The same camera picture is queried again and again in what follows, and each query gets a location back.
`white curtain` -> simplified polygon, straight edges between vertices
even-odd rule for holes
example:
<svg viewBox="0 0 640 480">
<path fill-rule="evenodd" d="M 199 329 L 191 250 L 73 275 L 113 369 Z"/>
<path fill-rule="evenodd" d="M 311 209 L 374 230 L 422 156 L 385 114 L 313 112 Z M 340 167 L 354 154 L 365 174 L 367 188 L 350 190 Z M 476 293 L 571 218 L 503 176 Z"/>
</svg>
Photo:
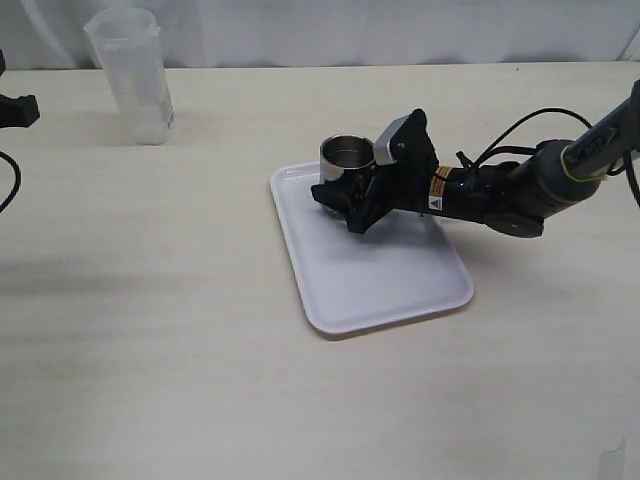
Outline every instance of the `white curtain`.
<svg viewBox="0 0 640 480">
<path fill-rule="evenodd" d="M 168 67 L 638 59 L 640 0 L 0 0 L 9 68 L 93 67 L 83 25 L 133 5 Z"/>
</svg>

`white table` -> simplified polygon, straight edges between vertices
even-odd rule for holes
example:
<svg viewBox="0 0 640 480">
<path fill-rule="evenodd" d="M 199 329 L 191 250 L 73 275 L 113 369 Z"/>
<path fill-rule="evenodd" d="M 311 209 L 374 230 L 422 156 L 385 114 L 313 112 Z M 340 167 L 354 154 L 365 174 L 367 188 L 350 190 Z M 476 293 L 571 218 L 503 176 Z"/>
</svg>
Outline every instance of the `white table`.
<svg viewBox="0 0 640 480">
<path fill-rule="evenodd" d="M 132 145 L 101 72 L 9 72 L 0 132 L 3 479 L 640 476 L 640 212 L 623 177 L 541 239 L 444 223 L 464 311 L 342 341 L 306 323 L 268 189 L 342 131 L 415 107 L 443 163 L 544 106 L 596 120 L 640 64 L 169 72 L 177 132 Z M 512 142 L 574 138 L 559 116 Z M 0 191 L 11 174 L 0 170 Z"/>
</svg>

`plastic tray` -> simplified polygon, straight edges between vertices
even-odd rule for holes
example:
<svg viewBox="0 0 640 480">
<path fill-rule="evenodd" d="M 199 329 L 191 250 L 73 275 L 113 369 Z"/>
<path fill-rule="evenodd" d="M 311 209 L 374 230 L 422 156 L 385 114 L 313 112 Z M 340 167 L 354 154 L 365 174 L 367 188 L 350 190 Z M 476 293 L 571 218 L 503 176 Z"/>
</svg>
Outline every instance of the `plastic tray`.
<svg viewBox="0 0 640 480">
<path fill-rule="evenodd" d="M 309 322 L 337 335 L 462 307 L 474 285 L 435 218 L 394 211 L 366 234 L 311 197 L 319 164 L 271 176 L 278 217 Z"/>
</svg>

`warning label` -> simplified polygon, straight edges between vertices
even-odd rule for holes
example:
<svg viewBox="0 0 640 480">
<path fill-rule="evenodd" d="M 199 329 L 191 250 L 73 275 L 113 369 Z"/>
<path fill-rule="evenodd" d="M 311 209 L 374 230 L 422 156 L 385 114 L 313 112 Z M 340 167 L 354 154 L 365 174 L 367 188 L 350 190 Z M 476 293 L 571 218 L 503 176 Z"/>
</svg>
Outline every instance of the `warning label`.
<svg viewBox="0 0 640 480">
<path fill-rule="evenodd" d="M 446 178 L 453 170 L 452 167 L 438 167 L 436 175 L 431 179 L 431 186 L 429 187 L 429 208 L 432 210 L 442 210 L 443 208 L 443 196 Z"/>
</svg>

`silver cylinder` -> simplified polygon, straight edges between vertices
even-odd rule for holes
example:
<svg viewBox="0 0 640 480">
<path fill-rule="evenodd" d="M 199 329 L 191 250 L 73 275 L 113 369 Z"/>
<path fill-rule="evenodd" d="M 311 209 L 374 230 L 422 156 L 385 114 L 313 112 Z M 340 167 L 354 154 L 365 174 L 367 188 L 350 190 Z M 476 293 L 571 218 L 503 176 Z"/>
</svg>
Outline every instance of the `silver cylinder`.
<svg viewBox="0 0 640 480">
<path fill-rule="evenodd" d="M 373 164 L 373 142 L 359 135 L 334 135 L 320 145 L 320 183 Z"/>
</svg>

